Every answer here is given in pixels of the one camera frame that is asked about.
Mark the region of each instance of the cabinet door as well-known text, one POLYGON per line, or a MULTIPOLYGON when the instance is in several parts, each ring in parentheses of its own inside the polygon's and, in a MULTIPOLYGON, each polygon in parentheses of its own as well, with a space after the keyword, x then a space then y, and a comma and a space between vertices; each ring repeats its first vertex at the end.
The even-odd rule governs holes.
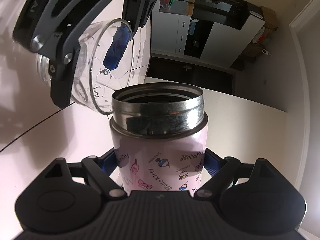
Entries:
POLYGON ((179 15, 176 53, 183 54, 186 46, 191 16, 179 15))
POLYGON ((179 15, 152 12, 151 49, 175 53, 179 15))

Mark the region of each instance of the thermos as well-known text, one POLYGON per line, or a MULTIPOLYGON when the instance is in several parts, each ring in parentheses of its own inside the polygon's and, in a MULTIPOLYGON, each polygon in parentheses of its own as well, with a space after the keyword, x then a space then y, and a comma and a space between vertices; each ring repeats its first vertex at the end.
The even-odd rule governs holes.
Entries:
POLYGON ((124 190, 189 190, 201 183, 208 116, 203 91, 147 83, 112 95, 111 133, 124 190))

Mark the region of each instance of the silver bolt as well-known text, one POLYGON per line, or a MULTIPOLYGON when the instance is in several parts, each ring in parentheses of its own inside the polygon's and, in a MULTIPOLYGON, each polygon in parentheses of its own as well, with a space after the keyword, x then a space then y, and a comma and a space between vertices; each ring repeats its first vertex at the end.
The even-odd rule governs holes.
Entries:
POLYGON ((52 64, 50 65, 49 69, 50 69, 50 72, 52 72, 52 73, 54 73, 56 71, 54 65, 52 65, 52 64))
POLYGON ((122 197, 125 194, 125 192, 122 189, 115 188, 109 191, 109 195, 111 197, 122 197))
POLYGON ((64 56, 64 59, 63 59, 63 63, 64 64, 68 64, 68 63, 70 63, 70 61, 72 60, 72 53, 70 52, 70 53, 68 53, 68 54, 66 54, 65 56, 64 56))
POLYGON ((211 197, 212 192, 208 189, 201 189, 197 191, 197 196, 198 197, 211 197))
POLYGON ((37 52, 39 49, 41 49, 44 45, 44 38, 41 34, 34 37, 32 43, 31 43, 31 51, 37 52))

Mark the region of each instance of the pink bow drawing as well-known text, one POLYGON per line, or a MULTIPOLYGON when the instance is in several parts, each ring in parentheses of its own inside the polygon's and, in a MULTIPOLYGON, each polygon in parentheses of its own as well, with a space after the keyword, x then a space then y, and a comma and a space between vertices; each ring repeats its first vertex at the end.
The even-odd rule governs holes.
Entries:
POLYGON ((152 189, 152 185, 149 185, 149 184, 147 184, 147 183, 144 183, 144 181, 143 181, 142 179, 139 179, 139 180, 138 180, 138 183, 139 183, 140 186, 143 186, 143 187, 145 187, 146 189, 152 189))

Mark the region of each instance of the ribbed black surface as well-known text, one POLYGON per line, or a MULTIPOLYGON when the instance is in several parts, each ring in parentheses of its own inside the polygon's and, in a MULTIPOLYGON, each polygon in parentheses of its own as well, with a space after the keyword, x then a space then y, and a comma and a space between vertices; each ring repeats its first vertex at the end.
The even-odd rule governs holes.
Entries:
POLYGON ((18 240, 302 240, 296 231, 281 236, 255 236, 228 225, 211 203, 188 192, 133 191, 125 200, 109 202, 89 225, 61 235, 24 231, 18 240))

